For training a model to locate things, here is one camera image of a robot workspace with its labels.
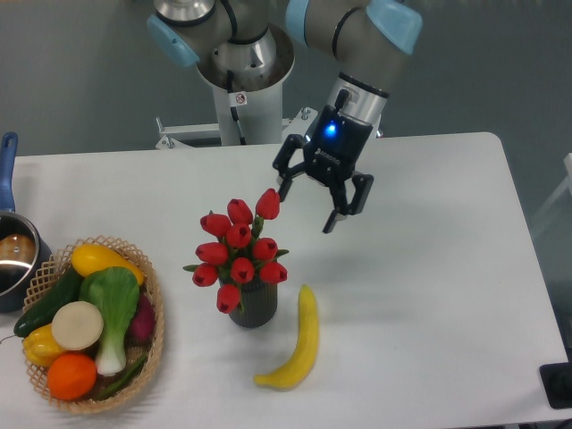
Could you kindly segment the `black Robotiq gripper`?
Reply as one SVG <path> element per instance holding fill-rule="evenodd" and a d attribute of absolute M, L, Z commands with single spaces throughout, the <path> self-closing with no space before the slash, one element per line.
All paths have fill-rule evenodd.
<path fill-rule="evenodd" d="M 301 135 L 290 134 L 273 160 L 273 168 L 278 172 L 280 200 L 286 199 L 293 180 L 306 173 L 328 187 L 332 197 L 333 210 L 323 233 L 331 233 L 337 222 L 348 215 L 359 215 L 374 184 L 374 176 L 354 171 L 372 130 L 371 124 L 340 115 L 333 106 L 327 105 L 310 141 L 305 145 Z M 291 158 L 302 148 L 304 161 L 290 166 Z M 355 191 L 348 201 L 345 181 L 350 177 Z"/>

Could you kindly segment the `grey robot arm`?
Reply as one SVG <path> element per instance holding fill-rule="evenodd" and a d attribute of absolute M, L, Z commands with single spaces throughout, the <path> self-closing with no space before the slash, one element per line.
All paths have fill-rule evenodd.
<path fill-rule="evenodd" d="M 291 1 L 278 27 L 266 1 L 157 1 L 154 7 L 150 36 L 211 86 L 225 146 L 279 144 L 273 168 L 281 197 L 302 174 L 330 191 L 325 232 L 361 213 L 374 179 L 356 163 L 414 51 L 423 27 L 419 13 L 397 1 Z M 341 67 L 308 136 L 285 135 L 282 127 L 282 84 L 295 43 Z"/>

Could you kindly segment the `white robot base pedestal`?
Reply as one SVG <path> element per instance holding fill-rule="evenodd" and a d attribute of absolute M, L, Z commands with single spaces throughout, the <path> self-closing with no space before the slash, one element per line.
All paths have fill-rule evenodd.
<path fill-rule="evenodd" d="M 167 126 L 156 118 L 161 149 L 218 138 L 223 146 L 279 144 L 290 134 L 305 135 L 317 111 L 304 106 L 293 117 L 282 115 L 282 87 L 295 63 L 288 35 L 270 24 L 248 44 L 224 42 L 196 63 L 212 89 L 217 122 Z"/>

